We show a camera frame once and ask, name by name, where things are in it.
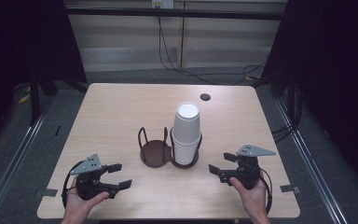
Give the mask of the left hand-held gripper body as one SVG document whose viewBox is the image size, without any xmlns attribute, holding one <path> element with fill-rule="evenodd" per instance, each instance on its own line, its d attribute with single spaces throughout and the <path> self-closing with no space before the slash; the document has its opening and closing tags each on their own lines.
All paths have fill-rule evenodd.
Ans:
<svg viewBox="0 0 358 224">
<path fill-rule="evenodd" d="M 90 200 L 104 191 L 109 193 L 109 199 L 115 198 L 119 192 L 118 185 L 101 181 L 102 175 L 108 173 L 108 166 L 101 164 L 97 154 L 92 154 L 71 169 L 69 175 L 76 176 L 77 193 L 81 199 Z"/>
</svg>

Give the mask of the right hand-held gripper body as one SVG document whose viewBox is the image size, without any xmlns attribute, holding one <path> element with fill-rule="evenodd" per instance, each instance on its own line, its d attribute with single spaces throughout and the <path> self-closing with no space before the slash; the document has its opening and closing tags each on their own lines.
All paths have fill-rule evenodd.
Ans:
<svg viewBox="0 0 358 224">
<path fill-rule="evenodd" d="M 262 156 L 273 156 L 274 151 L 256 147 L 252 145 L 244 145 L 234 154 L 237 156 L 236 163 L 238 167 L 235 170 L 221 170 L 217 176 L 221 183 L 227 183 L 231 186 L 229 179 L 237 178 L 246 189 L 252 189 L 258 179 L 261 178 L 261 168 L 258 164 L 258 158 Z"/>
</svg>

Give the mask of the brown double cup holder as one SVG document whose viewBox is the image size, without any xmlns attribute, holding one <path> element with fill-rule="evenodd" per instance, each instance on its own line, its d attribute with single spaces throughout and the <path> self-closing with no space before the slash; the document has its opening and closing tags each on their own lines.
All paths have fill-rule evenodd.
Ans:
<svg viewBox="0 0 358 224">
<path fill-rule="evenodd" d="M 142 127 L 137 135 L 140 147 L 140 157 L 142 162 L 152 168 L 158 168 L 171 162 L 175 167 L 180 169 L 188 169 L 194 166 L 199 159 L 199 149 L 202 137 L 197 141 L 193 159 L 189 164 L 181 164 L 178 162 L 179 154 L 177 153 L 178 144 L 173 139 L 173 129 L 168 131 L 164 128 L 162 140 L 148 140 L 145 128 Z"/>
</svg>

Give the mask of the stack of white paper cups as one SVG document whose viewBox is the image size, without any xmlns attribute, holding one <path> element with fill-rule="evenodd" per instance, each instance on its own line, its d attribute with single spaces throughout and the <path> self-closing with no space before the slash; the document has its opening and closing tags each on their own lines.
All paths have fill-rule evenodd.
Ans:
<svg viewBox="0 0 358 224">
<path fill-rule="evenodd" d="M 200 140 L 200 109 L 193 102 L 182 102 L 177 106 L 172 127 L 175 162 L 189 165 L 195 158 Z"/>
</svg>

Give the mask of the person's left hand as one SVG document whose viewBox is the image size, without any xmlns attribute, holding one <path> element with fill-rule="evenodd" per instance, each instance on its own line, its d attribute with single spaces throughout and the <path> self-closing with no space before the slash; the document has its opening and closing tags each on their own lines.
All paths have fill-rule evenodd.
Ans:
<svg viewBox="0 0 358 224">
<path fill-rule="evenodd" d="M 66 207 L 62 219 L 85 221 L 93 207 L 103 202 L 108 197 L 109 193 L 104 191 L 92 199 L 84 201 L 78 196 L 76 178 L 74 178 L 71 188 L 67 192 Z"/>
</svg>

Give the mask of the person's right hand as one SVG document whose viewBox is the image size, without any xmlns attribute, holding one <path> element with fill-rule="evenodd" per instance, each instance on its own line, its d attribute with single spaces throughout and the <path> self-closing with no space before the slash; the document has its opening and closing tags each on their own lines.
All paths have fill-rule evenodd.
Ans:
<svg viewBox="0 0 358 224">
<path fill-rule="evenodd" d="M 258 180 L 252 189 L 246 189 L 235 177 L 231 177 L 229 181 L 240 194 L 242 206 L 250 218 L 268 217 L 266 209 L 267 190 L 261 180 Z"/>
</svg>

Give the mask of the grey tape strip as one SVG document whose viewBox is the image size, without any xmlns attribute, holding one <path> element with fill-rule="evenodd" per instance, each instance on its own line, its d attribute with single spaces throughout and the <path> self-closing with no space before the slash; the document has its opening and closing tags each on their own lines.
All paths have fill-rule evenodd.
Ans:
<svg viewBox="0 0 358 224">
<path fill-rule="evenodd" d="M 287 193 L 287 192 L 293 192 L 294 194 L 297 194 L 300 192 L 300 188 L 296 187 L 296 186 L 292 186 L 292 185 L 284 185 L 284 186 L 280 186 L 281 192 L 282 193 Z"/>
<path fill-rule="evenodd" d="M 34 196 L 37 198 L 55 197 L 57 192 L 56 189 L 39 189 L 34 193 Z"/>
</svg>

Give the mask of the black metal stand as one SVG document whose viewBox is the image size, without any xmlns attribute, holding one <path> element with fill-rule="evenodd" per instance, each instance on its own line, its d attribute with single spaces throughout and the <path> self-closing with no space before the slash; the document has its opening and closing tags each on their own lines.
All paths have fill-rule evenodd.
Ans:
<svg viewBox="0 0 358 224">
<path fill-rule="evenodd" d="M 30 96 L 31 96 L 31 108 L 32 108 L 30 125 L 34 126 L 40 115 L 39 89 L 38 89 L 38 82 L 35 73 L 32 73 L 30 75 Z"/>
</svg>

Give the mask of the black curtain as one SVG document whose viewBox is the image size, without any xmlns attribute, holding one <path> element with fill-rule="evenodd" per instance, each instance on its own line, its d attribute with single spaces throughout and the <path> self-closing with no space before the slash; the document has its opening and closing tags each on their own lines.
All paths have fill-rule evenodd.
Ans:
<svg viewBox="0 0 358 224">
<path fill-rule="evenodd" d="M 287 0 L 263 76 L 293 80 L 358 172 L 358 0 Z"/>
<path fill-rule="evenodd" d="M 17 85 L 53 95 L 57 79 L 87 81 L 63 0 L 0 0 L 0 119 Z"/>
</svg>

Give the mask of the metal floor rail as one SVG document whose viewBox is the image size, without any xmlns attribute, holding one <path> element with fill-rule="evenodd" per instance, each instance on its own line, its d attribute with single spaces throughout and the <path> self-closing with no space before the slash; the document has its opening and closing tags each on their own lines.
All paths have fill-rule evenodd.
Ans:
<svg viewBox="0 0 358 224">
<path fill-rule="evenodd" d="M 26 155 L 44 122 L 46 113 L 49 110 L 52 101 L 52 97 L 47 98 L 46 103 L 42 107 L 40 114 L 36 117 L 35 122 L 28 127 L 27 133 L 22 138 L 21 143 L 13 159 L 7 166 L 2 178 L 0 179 L 0 207 L 4 199 L 6 198 L 7 193 L 12 185 L 12 182 L 17 173 L 19 172 Z"/>
<path fill-rule="evenodd" d="M 332 190 L 328 187 L 324 176 L 322 175 L 318 165 L 316 164 L 312 154 L 309 151 L 307 144 L 305 143 L 299 130 L 294 128 L 294 124 L 289 119 L 288 109 L 282 99 L 275 100 L 276 105 L 281 113 L 285 126 L 289 129 L 291 138 L 293 139 L 296 148 L 310 173 L 310 177 L 318 190 L 319 195 L 324 202 L 324 206 L 327 209 L 334 224 L 350 224 L 346 219 L 343 210 L 337 202 Z"/>
</svg>

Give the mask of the black horizontal frame bar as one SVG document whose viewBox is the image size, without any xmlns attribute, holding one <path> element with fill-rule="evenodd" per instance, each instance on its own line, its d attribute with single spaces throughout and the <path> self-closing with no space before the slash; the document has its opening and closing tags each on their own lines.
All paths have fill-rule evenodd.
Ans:
<svg viewBox="0 0 358 224">
<path fill-rule="evenodd" d="M 115 7 L 67 7 L 68 14 L 104 16 L 181 17 L 203 19 L 238 19 L 281 21 L 290 18 L 284 13 L 239 12 L 189 9 L 115 8 Z"/>
</svg>

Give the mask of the white wall outlet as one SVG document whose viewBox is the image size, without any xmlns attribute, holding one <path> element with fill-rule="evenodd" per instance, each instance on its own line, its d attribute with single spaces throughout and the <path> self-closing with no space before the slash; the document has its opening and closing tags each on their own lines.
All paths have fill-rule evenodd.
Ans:
<svg viewBox="0 0 358 224">
<path fill-rule="evenodd" d="M 151 0 L 152 8 L 174 9 L 173 0 Z"/>
</svg>

